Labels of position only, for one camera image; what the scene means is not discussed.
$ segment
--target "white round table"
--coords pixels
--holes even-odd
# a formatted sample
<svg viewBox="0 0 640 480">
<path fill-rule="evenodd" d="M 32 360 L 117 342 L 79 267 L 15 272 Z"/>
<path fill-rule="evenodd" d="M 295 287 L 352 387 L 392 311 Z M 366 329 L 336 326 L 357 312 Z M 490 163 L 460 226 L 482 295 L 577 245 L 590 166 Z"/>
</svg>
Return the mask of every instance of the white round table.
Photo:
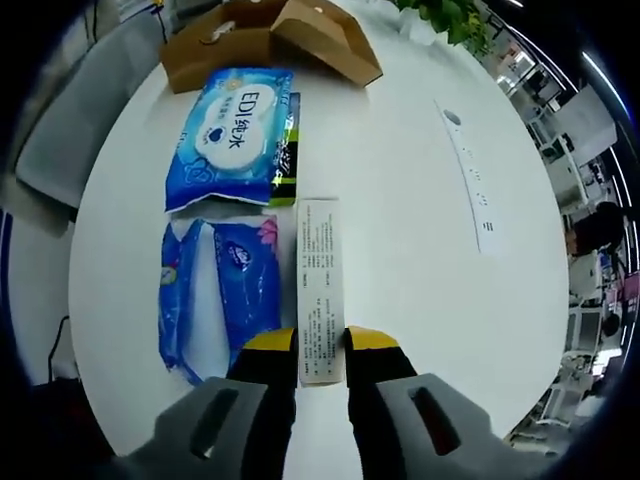
<svg viewBox="0 0 640 480">
<path fill-rule="evenodd" d="M 457 388 L 505 435 L 549 386 L 564 344 L 567 262 L 550 182 L 516 111 L 462 46 L 411 44 L 366 4 L 345 7 L 384 76 L 362 90 L 296 71 L 299 197 L 340 199 L 347 324 L 395 337 L 418 372 Z M 158 66 L 109 134 L 78 214 L 73 345 L 118 454 L 145 442 L 156 416 L 190 389 L 162 363 L 157 317 L 164 180 L 196 97 L 173 95 Z M 464 121 L 500 218 L 498 254 L 478 250 L 435 102 Z M 276 213 L 286 284 L 295 216 L 291 208 Z M 359 478 L 346 385 L 298 389 L 296 397 L 285 478 Z"/>
</svg>

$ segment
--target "gray chair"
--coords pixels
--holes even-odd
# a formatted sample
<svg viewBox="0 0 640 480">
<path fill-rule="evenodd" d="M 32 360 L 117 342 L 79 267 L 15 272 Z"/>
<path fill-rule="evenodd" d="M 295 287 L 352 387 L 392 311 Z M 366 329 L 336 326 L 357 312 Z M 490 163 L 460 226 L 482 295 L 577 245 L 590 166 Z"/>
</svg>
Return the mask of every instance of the gray chair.
<svg viewBox="0 0 640 480">
<path fill-rule="evenodd" d="M 111 127 L 158 64 L 158 19 L 142 12 L 117 26 L 82 59 L 20 152 L 17 178 L 59 202 L 80 206 Z"/>
</svg>

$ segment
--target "blue wet wipes pack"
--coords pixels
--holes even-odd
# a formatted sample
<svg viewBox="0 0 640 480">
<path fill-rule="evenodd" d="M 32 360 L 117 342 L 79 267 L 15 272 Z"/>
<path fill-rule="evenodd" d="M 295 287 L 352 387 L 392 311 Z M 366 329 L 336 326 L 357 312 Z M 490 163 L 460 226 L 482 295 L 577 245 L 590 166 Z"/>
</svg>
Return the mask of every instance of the blue wet wipes pack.
<svg viewBox="0 0 640 480">
<path fill-rule="evenodd" d="M 249 340 L 281 326 L 277 225 L 217 224 L 214 241 L 232 366 Z"/>
<path fill-rule="evenodd" d="M 191 278 L 202 224 L 193 222 L 181 240 L 169 224 L 162 239 L 158 334 L 160 356 L 167 368 L 181 363 L 182 330 L 191 314 Z"/>
<path fill-rule="evenodd" d="M 293 74 L 214 72 L 187 117 L 166 179 L 167 211 L 210 195 L 266 205 L 285 131 Z"/>
</svg>

